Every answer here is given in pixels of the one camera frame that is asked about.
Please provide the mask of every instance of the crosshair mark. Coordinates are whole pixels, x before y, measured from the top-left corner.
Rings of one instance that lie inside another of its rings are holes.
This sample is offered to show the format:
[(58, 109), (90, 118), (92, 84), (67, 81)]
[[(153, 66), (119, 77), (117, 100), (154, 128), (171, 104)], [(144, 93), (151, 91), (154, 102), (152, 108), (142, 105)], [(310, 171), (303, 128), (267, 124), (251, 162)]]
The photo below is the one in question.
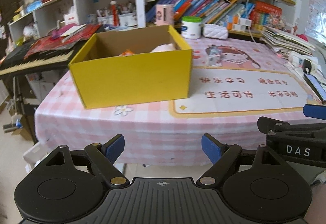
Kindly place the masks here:
[(166, 181), (160, 181), (160, 182), (157, 183), (157, 184), (159, 184), (160, 186), (166, 186), (166, 185), (169, 184), (169, 183), (167, 183)]

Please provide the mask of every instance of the yellow box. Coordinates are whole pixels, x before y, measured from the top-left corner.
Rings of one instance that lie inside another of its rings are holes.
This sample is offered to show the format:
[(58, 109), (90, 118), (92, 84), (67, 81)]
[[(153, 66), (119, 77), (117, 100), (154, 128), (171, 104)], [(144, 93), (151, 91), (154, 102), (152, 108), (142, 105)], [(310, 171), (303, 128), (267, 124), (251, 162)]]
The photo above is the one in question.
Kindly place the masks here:
[[(151, 53), (174, 43), (177, 50)], [(126, 49), (134, 55), (119, 57)], [(192, 49), (172, 26), (94, 34), (69, 63), (87, 109), (188, 97)]]

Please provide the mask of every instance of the printed flower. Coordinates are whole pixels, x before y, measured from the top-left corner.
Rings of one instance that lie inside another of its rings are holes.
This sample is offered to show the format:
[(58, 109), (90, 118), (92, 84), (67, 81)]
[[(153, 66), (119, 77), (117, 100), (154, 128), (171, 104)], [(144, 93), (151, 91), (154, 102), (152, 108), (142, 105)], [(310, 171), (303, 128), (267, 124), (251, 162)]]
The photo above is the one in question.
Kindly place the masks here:
[(129, 112), (132, 112), (132, 108), (128, 108), (128, 105), (121, 105), (115, 107), (115, 112), (114, 115), (119, 115), (121, 114), (122, 116), (126, 116)]

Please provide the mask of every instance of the circular pad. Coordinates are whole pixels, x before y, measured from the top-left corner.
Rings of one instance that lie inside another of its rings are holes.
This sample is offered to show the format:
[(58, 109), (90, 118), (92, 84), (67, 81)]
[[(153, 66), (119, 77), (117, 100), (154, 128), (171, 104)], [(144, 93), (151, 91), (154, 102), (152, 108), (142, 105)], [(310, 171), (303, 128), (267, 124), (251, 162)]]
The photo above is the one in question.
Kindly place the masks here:
[(50, 179), (40, 184), (37, 189), (40, 196), (50, 199), (59, 200), (70, 196), (76, 189), (75, 184), (68, 179)]
[(260, 198), (279, 199), (284, 197), (289, 188), (286, 183), (273, 178), (261, 178), (251, 183), (251, 191)]
[(312, 192), (297, 172), (281, 165), (258, 166), (229, 177), (222, 194), (238, 215), (258, 222), (286, 222), (303, 216)]
[(63, 170), (60, 166), (36, 167), (16, 187), (15, 202), (23, 218), (67, 223), (100, 204), (105, 193), (100, 180), (87, 172)]

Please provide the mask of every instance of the table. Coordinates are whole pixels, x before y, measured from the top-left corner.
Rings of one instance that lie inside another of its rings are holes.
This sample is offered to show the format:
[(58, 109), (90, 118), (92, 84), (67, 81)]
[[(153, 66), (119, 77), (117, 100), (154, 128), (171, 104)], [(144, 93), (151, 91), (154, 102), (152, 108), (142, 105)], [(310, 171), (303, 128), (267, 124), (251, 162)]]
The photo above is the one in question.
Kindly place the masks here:
[[(256, 149), (265, 142), (257, 129), (262, 115), (291, 124), (319, 122), (302, 113), (317, 97), (264, 44), (208, 38), (188, 43), (194, 50), (190, 98), (85, 110), (67, 72), (36, 110), (37, 138), (49, 149), (76, 150), (123, 134), (119, 163), (205, 165), (210, 161), (201, 149), (203, 133)], [(211, 44), (224, 46), (223, 61), (203, 68)]]

